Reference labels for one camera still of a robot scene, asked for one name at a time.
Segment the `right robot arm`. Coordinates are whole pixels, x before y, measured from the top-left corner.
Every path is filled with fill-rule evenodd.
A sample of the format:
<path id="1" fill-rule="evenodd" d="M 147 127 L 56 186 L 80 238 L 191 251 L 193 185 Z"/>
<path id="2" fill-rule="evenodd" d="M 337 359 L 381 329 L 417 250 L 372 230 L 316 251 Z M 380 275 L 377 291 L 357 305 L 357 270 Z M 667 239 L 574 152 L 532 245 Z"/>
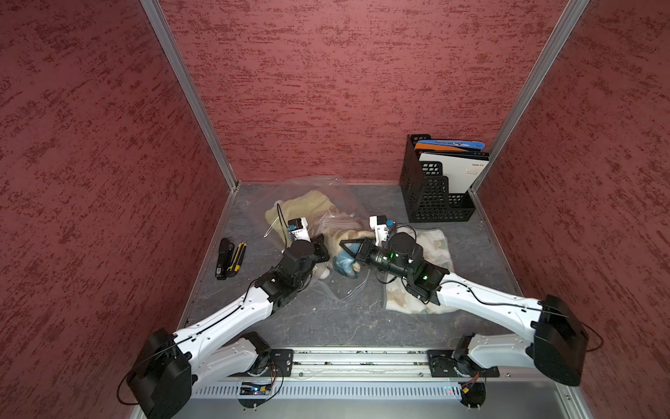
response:
<path id="1" fill-rule="evenodd" d="M 577 387 L 587 354 L 605 344 L 561 298 L 524 298 L 464 279 L 427 259 L 416 238 L 405 232 L 381 242 L 370 237 L 342 240 L 340 248 L 354 261 L 399 280 L 424 304 L 452 307 L 506 329 L 504 335 L 464 335 L 450 357 L 434 361 L 471 381 L 496 368 L 531 368 Z"/>

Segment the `white bear-pattern blanket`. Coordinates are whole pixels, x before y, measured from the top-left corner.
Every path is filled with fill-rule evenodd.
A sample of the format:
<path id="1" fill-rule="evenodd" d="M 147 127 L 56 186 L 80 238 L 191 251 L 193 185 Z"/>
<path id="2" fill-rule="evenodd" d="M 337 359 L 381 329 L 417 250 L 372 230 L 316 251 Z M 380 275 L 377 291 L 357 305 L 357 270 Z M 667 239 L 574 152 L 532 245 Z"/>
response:
<path id="1" fill-rule="evenodd" d="M 417 244 L 423 248 L 424 264 L 420 272 L 415 274 L 417 286 L 434 286 L 439 283 L 442 272 L 438 272 L 429 265 L 435 265 L 443 270 L 453 272 L 454 264 L 448 249 L 448 239 L 439 229 L 417 230 Z M 408 315 L 438 315 L 451 314 L 458 308 L 436 304 L 432 301 L 424 303 L 405 288 L 406 281 L 396 279 L 385 285 L 384 308 L 389 311 Z"/>

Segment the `clear plastic vacuum bag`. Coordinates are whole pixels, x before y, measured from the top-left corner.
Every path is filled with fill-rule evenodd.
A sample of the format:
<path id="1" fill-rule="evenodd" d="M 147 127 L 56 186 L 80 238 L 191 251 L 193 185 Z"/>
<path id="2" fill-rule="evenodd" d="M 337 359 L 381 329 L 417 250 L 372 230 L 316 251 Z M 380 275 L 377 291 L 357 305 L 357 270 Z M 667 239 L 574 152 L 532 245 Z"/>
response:
<path id="1" fill-rule="evenodd" d="M 307 176 L 270 185 L 250 199 L 250 220 L 280 250 L 297 236 L 287 224 L 300 219 L 310 239 L 322 239 L 330 259 L 317 264 L 305 286 L 338 302 L 354 300 L 369 270 L 340 247 L 342 240 L 373 238 L 370 213 L 343 180 Z"/>

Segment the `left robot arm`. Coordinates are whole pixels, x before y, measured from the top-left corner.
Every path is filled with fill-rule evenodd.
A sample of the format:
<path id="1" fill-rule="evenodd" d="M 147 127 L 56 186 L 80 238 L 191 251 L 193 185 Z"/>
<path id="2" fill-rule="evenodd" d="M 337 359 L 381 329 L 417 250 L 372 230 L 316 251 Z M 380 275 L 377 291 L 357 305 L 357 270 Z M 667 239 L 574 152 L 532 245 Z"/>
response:
<path id="1" fill-rule="evenodd" d="M 278 265 L 230 305 L 174 333 L 164 328 L 152 333 L 123 379 L 145 417 L 171 418 L 195 391 L 212 382 L 245 372 L 263 373 L 270 347 L 248 329 L 290 303 L 314 266 L 329 258 L 323 236 L 298 239 Z"/>

